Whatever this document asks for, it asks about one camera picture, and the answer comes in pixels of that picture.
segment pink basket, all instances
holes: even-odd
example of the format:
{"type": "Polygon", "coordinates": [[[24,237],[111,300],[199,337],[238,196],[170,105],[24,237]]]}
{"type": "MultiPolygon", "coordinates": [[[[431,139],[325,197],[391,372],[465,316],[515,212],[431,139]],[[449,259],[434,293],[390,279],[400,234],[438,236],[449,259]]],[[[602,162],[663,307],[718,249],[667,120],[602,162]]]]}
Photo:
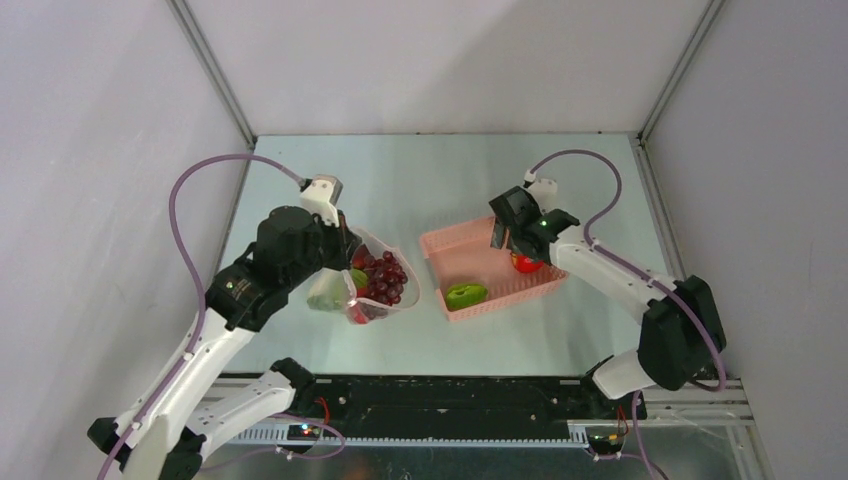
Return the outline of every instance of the pink basket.
{"type": "Polygon", "coordinates": [[[545,265],[533,273],[512,266],[508,249],[489,246],[494,217],[479,218],[421,236],[421,250],[436,274],[436,297],[451,322],[515,305],[553,292],[568,274],[545,265]],[[450,311],[444,293],[458,283],[479,283],[489,290],[485,302],[450,311]]]}

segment bunch of grapes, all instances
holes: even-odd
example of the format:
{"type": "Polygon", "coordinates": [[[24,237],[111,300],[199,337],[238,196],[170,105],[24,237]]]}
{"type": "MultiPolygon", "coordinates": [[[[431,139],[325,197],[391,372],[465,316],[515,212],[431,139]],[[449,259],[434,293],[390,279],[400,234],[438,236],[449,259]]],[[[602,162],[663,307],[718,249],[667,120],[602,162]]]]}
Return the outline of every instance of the bunch of grapes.
{"type": "Polygon", "coordinates": [[[386,250],[380,258],[369,254],[364,261],[368,275],[365,297],[388,306],[400,303],[403,286],[409,278],[392,252],[386,250]]]}

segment light blue tabletop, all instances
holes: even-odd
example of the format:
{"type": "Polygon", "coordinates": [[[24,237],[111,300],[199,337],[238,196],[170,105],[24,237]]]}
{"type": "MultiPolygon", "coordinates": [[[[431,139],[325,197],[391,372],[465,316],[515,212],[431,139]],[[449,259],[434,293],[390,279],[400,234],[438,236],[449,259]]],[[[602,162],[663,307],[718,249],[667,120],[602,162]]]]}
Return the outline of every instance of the light blue tabletop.
{"type": "MultiPolygon", "coordinates": [[[[230,362],[228,372],[259,372],[292,357],[315,373],[419,375],[580,375],[638,343],[639,328],[613,301],[577,277],[524,304],[449,323],[418,246],[421,234],[490,215],[488,201],[522,183],[525,170],[565,148],[595,150],[620,169],[618,206],[593,233],[627,257],[664,271],[630,142],[602,135],[344,135],[260,137],[256,154],[301,176],[326,173],[344,183],[338,206],[351,225],[399,247],[422,285],[409,311],[368,325],[306,306],[307,282],[289,306],[230,362]]],[[[583,222],[614,193],[607,168],[591,157],[561,157],[540,171],[559,184],[559,207],[583,222]]],[[[295,185],[253,164],[227,239],[223,264],[256,237],[280,205],[299,205],[295,185]]]]}

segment table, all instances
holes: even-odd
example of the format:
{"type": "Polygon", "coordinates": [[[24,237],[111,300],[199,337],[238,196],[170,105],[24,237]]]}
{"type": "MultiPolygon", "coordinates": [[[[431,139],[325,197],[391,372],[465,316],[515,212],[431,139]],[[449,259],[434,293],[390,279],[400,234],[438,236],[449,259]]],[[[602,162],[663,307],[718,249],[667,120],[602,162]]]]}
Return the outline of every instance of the table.
{"type": "MultiPolygon", "coordinates": [[[[665,263],[626,134],[263,136],[255,153],[301,176],[326,173],[345,185],[339,208],[399,247],[422,284],[409,311],[365,326],[306,306],[309,282],[230,362],[226,371],[259,372],[292,357],[316,373],[419,375],[580,375],[605,357],[633,348],[639,327],[615,302],[577,277],[558,292],[449,323],[418,246],[421,234],[489,215],[488,200],[522,182],[525,170],[566,148],[597,151],[621,171],[618,206],[593,233],[619,254],[665,271],[665,263]]],[[[540,171],[559,184],[559,206],[583,222],[614,193],[608,169],[569,156],[540,171]]],[[[288,177],[264,164],[246,175],[222,257],[232,262],[256,227],[280,205],[298,205],[288,177]]]]}

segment robotic arm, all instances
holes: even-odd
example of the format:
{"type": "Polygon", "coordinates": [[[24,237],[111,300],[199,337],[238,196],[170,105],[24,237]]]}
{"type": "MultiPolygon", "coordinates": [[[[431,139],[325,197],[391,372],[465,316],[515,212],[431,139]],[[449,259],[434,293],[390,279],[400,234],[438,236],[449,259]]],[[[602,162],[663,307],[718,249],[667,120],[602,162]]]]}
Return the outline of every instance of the robotic arm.
{"type": "Polygon", "coordinates": [[[572,215],[553,208],[557,185],[528,172],[523,186],[496,197],[492,247],[563,269],[618,301],[641,325],[639,347],[608,358],[589,371],[594,385],[618,399],[657,384],[678,390],[711,362],[708,345],[685,311],[682,299],[703,324],[716,350],[726,340],[709,286],[696,276],[676,281],[606,250],[572,215]]]}
{"type": "Polygon", "coordinates": [[[195,318],[153,385],[117,418],[95,420],[89,438],[106,454],[117,446],[115,459],[122,470],[154,421],[165,417],[169,453],[159,478],[190,479],[218,447],[289,409],[298,390],[313,382],[296,362],[280,360],[241,392],[195,410],[233,356],[286,306],[292,290],[323,268],[350,268],[362,240],[336,210],[341,190],[338,179],[319,175],[302,189],[303,208],[271,211],[259,224],[256,242],[215,276],[206,292],[206,311],[195,318]]]}

